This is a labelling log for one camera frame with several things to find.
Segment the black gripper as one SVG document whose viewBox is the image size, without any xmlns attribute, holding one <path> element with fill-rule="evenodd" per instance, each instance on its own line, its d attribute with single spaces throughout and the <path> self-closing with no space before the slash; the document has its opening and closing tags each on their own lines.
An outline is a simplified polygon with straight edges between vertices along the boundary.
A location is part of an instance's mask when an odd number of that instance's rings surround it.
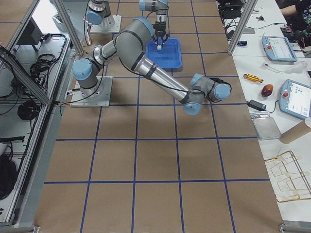
<svg viewBox="0 0 311 233">
<path fill-rule="evenodd" d="M 166 33 L 166 22 L 156 21 L 155 24 L 153 24 L 153 29 L 155 30 L 153 35 L 154 43 L 158 45 L 158 40 L 161 38 L 161 45 L 163 46 L 169 38 L 169 34 Z"/>
</svg>

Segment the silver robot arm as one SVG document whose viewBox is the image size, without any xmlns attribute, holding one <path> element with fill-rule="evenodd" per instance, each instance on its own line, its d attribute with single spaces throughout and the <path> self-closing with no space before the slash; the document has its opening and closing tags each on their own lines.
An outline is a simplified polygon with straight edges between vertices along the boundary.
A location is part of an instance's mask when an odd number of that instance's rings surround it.
<svg viewBox="0 0 311 233">
<path fill-rule="evenodd" d="M 162 49 L 169 38 L 169 34 L 166 33 L 168 2 L 166 0 L 140 0 L 139 9 L 149 14 L 156 13 L 152 39 L 156 43 L 157 49 Z M 95 27 L 97 33 L 112 33 L 112 29 L 119 25 L 117 19 L 120 18 L 120 15 L 111 14 L 109 1 L 90 0 L 87 3 L 84 17 L 84 21 L 87 24 L 85 26 L 86 43 L 91 45 L 90 32 L 92 27 Z"/>
<path fill-rule="evenodd" d="M 117 56 L 126 69 L 150 80 L 183 104 L 188 115 L 198 114 L 205 100 L 219 102 L 230 96 L 232 88 L 227 82 L 196 73 L 187 87 L 147 58 L 145 48 L 153 35 L 149 20 L 136 17 L 109 43 L 95 46 L 86 58 L 72 66 L 80 89 L 86 96 L 93 94 L 99 86 L 97 74 Z"/>
</svg>

